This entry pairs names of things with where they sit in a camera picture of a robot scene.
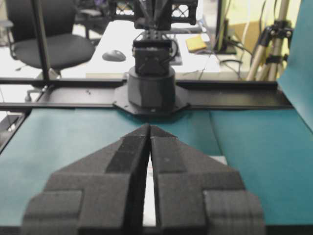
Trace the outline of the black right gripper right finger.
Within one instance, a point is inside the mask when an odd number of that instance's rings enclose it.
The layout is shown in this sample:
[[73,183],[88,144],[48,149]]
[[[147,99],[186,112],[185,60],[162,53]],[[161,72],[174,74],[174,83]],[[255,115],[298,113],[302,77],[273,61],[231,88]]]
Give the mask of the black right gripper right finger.
[[239,172],[152,126],[157,224],[163,235],[263,235],[259,198]]

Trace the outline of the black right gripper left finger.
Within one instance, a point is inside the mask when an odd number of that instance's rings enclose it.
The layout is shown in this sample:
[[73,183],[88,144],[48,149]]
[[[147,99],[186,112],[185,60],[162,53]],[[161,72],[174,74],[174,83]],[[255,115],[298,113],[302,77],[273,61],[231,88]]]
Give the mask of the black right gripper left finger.
[[23,235],[139,235],[150,150],[145,124],[51,174],[28,203]]

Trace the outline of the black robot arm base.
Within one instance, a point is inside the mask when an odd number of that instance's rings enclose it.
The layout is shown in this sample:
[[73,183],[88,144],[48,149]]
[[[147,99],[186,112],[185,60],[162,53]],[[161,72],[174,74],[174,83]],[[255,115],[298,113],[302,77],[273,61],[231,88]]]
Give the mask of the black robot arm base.
[[176,85],[170,66],[178,44],[164,35],[172,24],[133,23],[143,32],[141,39],[133,41],[135,65],[129,69],[127,83],[115,89],[114,106],[138,116],[165,116],[188,107],[188,90]]

